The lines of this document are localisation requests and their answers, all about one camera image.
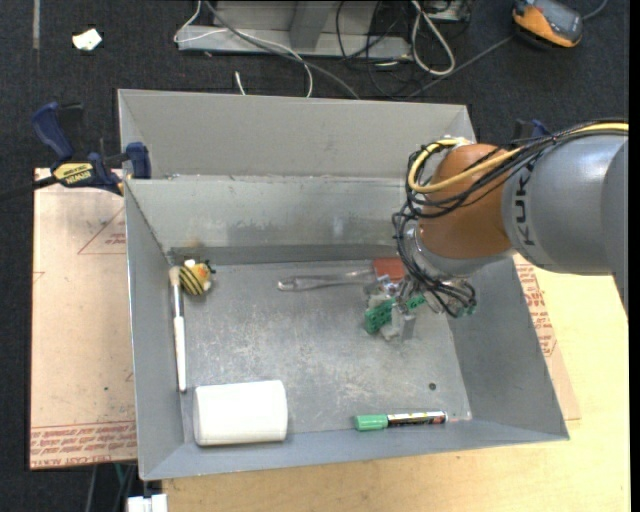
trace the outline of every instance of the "black carpet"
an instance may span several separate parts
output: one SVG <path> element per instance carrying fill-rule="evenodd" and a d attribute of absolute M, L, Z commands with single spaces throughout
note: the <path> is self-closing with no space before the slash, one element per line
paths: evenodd
<path fill-rule="evenodd" d="M 601 0 L 564 2 L 583 14 Z M 33 49 L 34 1 L 5 0 L 0 11 L 0 178 L 2 190 L 27 185 L 34 167 L 53 163 L 35 137 L 30 116 L 50 101 L 85 105 L 83 149 L 119 151 L 119 88 L 238 93 L 234 71 L 248 94 L 302 96 L 304 70 L 276 56 L 187 55 L 173 34 L 194 12 L 191 1 L 40 0 L 40 49 Z M 505 143 L 516 119 L 538 119 L 559 130 L 581 121 L 628 117 L 630 2 L 610 0 L 586 22 L 572 49 L 542 51 L 511 39 L 473 64 L 464 63 L 514 33 L 511 0 L 477 0 L 468 28 L 455 37 L 460 70 L 434 82 L 411 101 L 466 104 L 479 141 Z M 205 23 L 207 16 L 201 18 Z M 95 25 L 104 41 L 90 54 L 76 50 L 74 33 Z M 365 71 L 337 59 L 310 59 L 348 83 L 363 99 L 385 99 Z M 402 73 L 410 73 L 405 66 Z M 378 87 L 398 81 L 377 76 Z M 315 73 L 315 97 L 344 98 L 336 83 Z M 416 90 L 411 82 L 401 93 Z M 84 510 L 92 468 L 30 472 L 29 347 L 33 201 L 0 203 L 0 511 Z M 112 466 L 97 474 L 94 510 L 110 510 L 118 480 Z"/>

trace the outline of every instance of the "blue clamp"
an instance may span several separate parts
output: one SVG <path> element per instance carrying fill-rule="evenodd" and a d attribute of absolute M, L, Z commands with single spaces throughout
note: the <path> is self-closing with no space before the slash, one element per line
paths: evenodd
<path fill-rule="evenodd" d="M 130 143 L 126 151 L 119 155 L 104 158 L 91 152 L 87 155 L 87 163 L 70 163 L 75 150 L 60 126 L 57 116 L 58 103 L 51 102 L 41 107 L 31 116 L 31 124 L 38 138 L 56 153 L 57 160 L 51 166 L 51 174 L 55 180 L 66 187 L 95 187 L 118 195 L 123 193 L 122 180 L 111 169 L 123 162 L 130 161 L 133 167 L 133 178 L 151 178 L 151 162 L 147 148 L 141 142 Z"/>

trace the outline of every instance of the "red object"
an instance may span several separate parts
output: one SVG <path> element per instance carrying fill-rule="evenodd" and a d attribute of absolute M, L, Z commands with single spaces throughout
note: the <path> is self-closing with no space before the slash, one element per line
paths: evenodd
<path fill-rule="evenodd" d="M 404 277 L 404 265 L 400 258 L 378 258 L 373 260 L 376 277 L 389 276 L 391 282 L 397 283 Z"/>

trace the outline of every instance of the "green object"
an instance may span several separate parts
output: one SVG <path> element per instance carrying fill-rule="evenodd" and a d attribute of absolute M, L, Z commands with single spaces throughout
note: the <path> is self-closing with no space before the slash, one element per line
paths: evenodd
<path fill-rule="evenodd" d="M 396 299 L 389 299 L 375 308 L 369 308 L 364 312 L 364 328 L 369 334 L 375 334 L 384 324 L 391 322 L 391 308 Z M 414 295 L 407 300 L 407 307 L 415 309 L 427 302 L 424 295 Z"/>
<path fill-rule="evenodd" d="M 389 418 L 386 414 L 365 414 L 356 416 L 356 430 L 364 432 L 365 430 L 382 430 L 389 425 Z"/>

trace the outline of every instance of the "gray metal tray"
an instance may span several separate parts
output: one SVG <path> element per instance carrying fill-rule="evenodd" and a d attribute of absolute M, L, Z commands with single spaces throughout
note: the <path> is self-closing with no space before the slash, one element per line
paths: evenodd
<path fill-rule="evenodd" d="M 454 126 L 454 134 L 472 137 L 460 107 L 414 105 L 408 110 L 408 105 L 376 102 L 131 91 L 121 92 L 120 99 L 123 145 L 142 140 L 150 148 L 155 176 L 129 180 L 125 191 L 143 479 L 567 438 L 510 260 L 474 276 L 479 306 L 473 316 L 449 321 L 425 306 L 419 310 L 415 337 L 404 342 L 386 342 L 364 331 L 361 286 L 304 293 L 276 287 L 288 275 L 353 270 L 370 265 L 373 258 L 394 255 L 390 215 L 402 204 L 402 169 L 414 149 L 397 145 L 415 140 L 411 129 L 420 122 L 439 131 L 438 136 Z M 202 131 L 200 121 L 192 122 L 203 109 L 209 117 L 224 111 L 227 130 L 244 126 L 245 139 L 262 148 L 269 139 L 264 127 L 246 124 L 256 111 L 269 119 L 272 132 L 277 127 L 293 131 L 268 158 L 254 154 L 252 166 L 238 144 L 202 143 L 226 137 L 222 127 Z M 332 126 L 321 128 L 327 109 Z M 291 124 L 303 121 L 291 119 L 294 111 L 308 131 L 317 132 L 306 146 L 297 146 L 302 141 L 295 130 L 302 127 Z M 434 128 L 447 113 L 448 127 Z M 390 144 L 363 148 L 356 144 L 358 128 L 374 115 L 385 116 L 388 128 L 383 131 Z M 430 116 L 433 124 L 425 122 Z M 160 119 L 164 128 L 157 124 Z M 158 146 L 169 126 L 184 130 L 174 134 L 173 152 Z M 333 149 L 319 148 L 327 133 L 335 135 L 333 127 L 338 132 L 343 127 L 342 137 L 350 140 L 338 137 Z M 427 133 L 427 140 L 435 136 Z M 183 146 L 193 154 L 176 158 Z M 354 148 L 359 148 L 356 157 Z M 314 158 L 320 162 L 318 172 L 294 172 L 299 162 Z M 238 160 L 248 167 L 238 167 Z M 356 167 L 356 162 L 367 165 Z M 219 167 L 224 165 L 228 171 Z M 276 176 L 277 168 L 284 171 Z M 180 176 L 163 178 L 174 174 Z M 180 394 L 168 269 L 185 256 L 210 259 L 217 274 L 206 297 L 186 300 L 189 390 Z M 195 444 L 195 386 L 266 379 L 282 380 L 287 391 L 289 432 L 284 442 Z M 452 421 L 364 433 L 353 428 L 354 415 L 425 408 L 444 409 Z"/>

